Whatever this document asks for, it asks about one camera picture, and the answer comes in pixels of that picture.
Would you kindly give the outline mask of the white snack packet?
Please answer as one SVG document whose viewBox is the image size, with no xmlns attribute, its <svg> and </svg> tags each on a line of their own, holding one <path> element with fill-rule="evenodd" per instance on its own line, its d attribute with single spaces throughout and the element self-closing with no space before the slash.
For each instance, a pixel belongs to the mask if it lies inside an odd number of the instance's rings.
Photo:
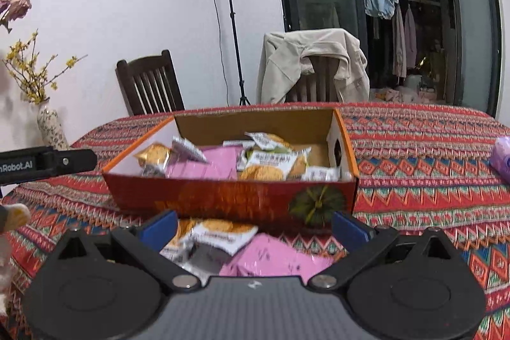
<svg viewBox="0 0 510 340">
<path fill-rule="evenodd" d="M 208 163 L 208 159 L 203 152 L 186 138 L 174 136 L 172 138 L 171 149 L 186 160 Z"/>
</svg>

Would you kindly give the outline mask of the yellow cracker snack packet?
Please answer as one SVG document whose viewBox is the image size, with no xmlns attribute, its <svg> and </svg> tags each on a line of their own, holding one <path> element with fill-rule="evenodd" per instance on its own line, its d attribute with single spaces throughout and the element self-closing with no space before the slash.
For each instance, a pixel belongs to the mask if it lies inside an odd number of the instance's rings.
<svg viewBox="0 0 510 340">
<path fill-rule="evenodd" d="M 284 150 L 292 149 L 292 146 L 289 143 L 287 143 L 287 141 L 285 141 L 284 139 L 275 134 L 268 134 L 264 132 L 255 133 L 246 132 L 245 135 L 251 138 L 259 148 L 265 151 L 277 149 Z"/>
</svg>

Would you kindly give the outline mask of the floral ceramic vase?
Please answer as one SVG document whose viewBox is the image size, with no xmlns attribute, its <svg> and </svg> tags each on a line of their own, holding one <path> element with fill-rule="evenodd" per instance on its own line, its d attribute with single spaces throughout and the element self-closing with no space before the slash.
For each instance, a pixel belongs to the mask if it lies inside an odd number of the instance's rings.
<svg viewBox="0 0 510 340">
<path fill-rule="evenodd" d="M 55 150 L 68 150 L 69 144 L 64 133 L 58 112 L 50 106 L 50 99 L 38 105 L 37 126 L 43 144 Z"/>
</svg>

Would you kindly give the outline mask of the gold cracker packet in box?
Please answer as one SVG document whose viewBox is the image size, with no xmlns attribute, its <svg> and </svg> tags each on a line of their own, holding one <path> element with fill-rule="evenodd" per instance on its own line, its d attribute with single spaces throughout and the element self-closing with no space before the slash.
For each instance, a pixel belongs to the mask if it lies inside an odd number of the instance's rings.
<svg viewBox="0 0 510 340">
<path fill-rule="evenodd" d="M 134 154 L 139 166 L 144 170 L 165 173 L 171 158 L 171 148 L 162 143 L 154 142 L 147 148 Z"/>
</svg>

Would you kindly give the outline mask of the red patterned tablecloth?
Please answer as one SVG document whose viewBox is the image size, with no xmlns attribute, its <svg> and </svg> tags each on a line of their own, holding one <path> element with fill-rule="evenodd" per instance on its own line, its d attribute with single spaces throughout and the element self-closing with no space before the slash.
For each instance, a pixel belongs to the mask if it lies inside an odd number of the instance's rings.
<svg viewBox="0 0 510 340">
<path fill-rule="evenodd" d="M 358 219 L 414 234 L 444 229 L 487 296 L 479 339 L 509 336 L 509 187 L 490 167 L 508 127 L 475 110 L 445 105 L 341 105 L 361 181 Z M 31 222 L 9 234 L 14 273 L 2 325 L 13 339 L 31 336 L 21 302 L 61 235 L 98 234 L 137 224 L 113 204 L 100 171 L 24 184 L 4 197 L 22 203 Z"/>
</svg>

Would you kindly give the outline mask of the pink snack packet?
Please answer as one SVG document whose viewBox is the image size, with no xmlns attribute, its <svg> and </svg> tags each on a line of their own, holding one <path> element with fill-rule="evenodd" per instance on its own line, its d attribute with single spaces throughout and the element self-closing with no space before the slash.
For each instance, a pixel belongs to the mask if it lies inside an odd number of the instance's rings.
<svg viewBox="0 0 510 340">
<path fill-rule="evenodd" d="M 257 234 L 233 259 L 224 264 L 220 276 L 281 277 L 299 276 L 307 283 L 333 264 L 329 257 L 301 253 L 266 234 Z"/>
</svg>

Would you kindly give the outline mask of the yellow flower branches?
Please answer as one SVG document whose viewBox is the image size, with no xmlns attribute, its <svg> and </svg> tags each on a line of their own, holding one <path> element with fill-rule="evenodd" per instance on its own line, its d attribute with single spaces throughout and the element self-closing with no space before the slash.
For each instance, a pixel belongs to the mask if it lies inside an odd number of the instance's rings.
<svg viewBox="0 0 510 340">
<path fill-rule="evenodd" d="M 71 56 L 62 69 L 52 73 L 50 66 L 58 55 L 52 54 L 46 61 L 40 61 L 37 51 L 39 32 L 36 30 L 27 40 L 19 39 L 9 47 L 7 55 L 1 59 L 7 74 L 19 88 L 22 100 L 33 105 L 40 105 L 49 99 L 47 89 L 57 90 L 57 79 L 76 66 L 87 55 Z"/>
</svg>

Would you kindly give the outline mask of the red cardboard box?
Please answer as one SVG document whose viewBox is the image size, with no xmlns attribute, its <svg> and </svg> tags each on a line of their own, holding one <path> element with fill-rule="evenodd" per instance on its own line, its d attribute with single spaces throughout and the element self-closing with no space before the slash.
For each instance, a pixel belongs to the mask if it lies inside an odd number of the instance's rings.
<svg viewBox="0 0 510 340">
<path fill-rule="evenodd" d="M 285 181 L 167 179 L 144 170 L 134 154 L 172 138 L 186 138 L 202 152 L 212 147 L 242 147 L 237 173 L 254 150 L 265 151 L 246 132 L 275 134 L 292 146 L 311 148 L 300 179 Z M 321 105 L 266 105 L 176 112 L 104 167 L 113 200 L 139 215 L 175 211 L 181 217 L 225 219 L 260 227 L 324 229 L 337 211 L 351 212 L 360 182 L 346 124 L 338 111 Z"/>
</svg>

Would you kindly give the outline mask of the pink packet in box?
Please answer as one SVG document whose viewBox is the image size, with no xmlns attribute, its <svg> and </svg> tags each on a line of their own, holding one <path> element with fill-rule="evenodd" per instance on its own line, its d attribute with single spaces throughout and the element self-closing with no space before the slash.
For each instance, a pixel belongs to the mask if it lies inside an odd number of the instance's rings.
<svg viewBox="0 0 510 340">
<path fill-rule="evenodd" d="M 237 160 L 242 147 L 212 147 L 203 150 L 207 162 L 174 155 L 166 168 L 167 179 L 237 179 Z"/>
</svg>

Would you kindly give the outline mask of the pink artificial flower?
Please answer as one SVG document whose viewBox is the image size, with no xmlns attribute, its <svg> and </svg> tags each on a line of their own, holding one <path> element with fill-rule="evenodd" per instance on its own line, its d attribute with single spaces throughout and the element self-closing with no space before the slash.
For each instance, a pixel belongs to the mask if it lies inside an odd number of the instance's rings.
<svg viewBox="0 0 510 340">
<path fill-rule="evenodd" d="M 23 19 L 32 8 L 30 0 L 1 0 L 0 4 L 0 24 L 8 34 L 12 31 L 11 22 Z"/>
</svg>

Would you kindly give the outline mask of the dark wooden chair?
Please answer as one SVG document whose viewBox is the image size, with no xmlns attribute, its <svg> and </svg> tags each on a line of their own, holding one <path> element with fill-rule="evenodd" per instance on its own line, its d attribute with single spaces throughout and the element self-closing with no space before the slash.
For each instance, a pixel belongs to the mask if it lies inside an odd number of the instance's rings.
<svg viewBox="0 0 510 340">
<path fill-rule="evenodd" d="M 131 115 L 184 111 L 184 102 L 168 49 L 131 61 L 119 60 L 119 84 Z"/>
</svg>

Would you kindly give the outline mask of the purple tissue pack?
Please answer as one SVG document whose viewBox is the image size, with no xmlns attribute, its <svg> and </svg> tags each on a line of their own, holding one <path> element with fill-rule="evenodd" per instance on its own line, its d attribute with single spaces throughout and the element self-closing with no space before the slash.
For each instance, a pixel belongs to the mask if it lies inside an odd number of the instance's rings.
<svg viewBox="0 0 510 340">
<path fill-rule="evenodd" d="M 491 167 L 499 173 L 505 182 L 510 183 L 510 137 L 499 137 L 489 159 Z"/>
</svg>

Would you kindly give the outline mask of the wooden chair under jacket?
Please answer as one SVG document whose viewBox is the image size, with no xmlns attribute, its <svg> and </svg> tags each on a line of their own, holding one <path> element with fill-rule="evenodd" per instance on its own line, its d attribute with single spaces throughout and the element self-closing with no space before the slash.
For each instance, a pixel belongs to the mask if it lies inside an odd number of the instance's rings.
<svg viewBox="0 0 510 340">
<path fill-rule="evenodd" d="M 335 74 L 340 60 L 325 56 L 310 57 L 310 69 L 299 78 L 299 81 L 286 94 L 285 101 L 305 103 L 338 102 L 335 89 Z"/>
</svg>

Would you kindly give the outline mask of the beige jacket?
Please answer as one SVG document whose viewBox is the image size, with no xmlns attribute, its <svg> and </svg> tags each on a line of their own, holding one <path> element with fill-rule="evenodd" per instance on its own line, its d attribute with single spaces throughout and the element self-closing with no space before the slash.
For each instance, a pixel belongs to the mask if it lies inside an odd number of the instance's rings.
<svg viewBox="0 0 510 340">
<path fill-rule="evenodd" d="M 337 65 L 329 78 L 339 102 L 369 100 L 368 60 L 360 40 L 343 28 L 326 28 L 264 35 L 257 102 L 283 103 L 301 77 L 317 75 L 326 61 Z"/>
</svg>

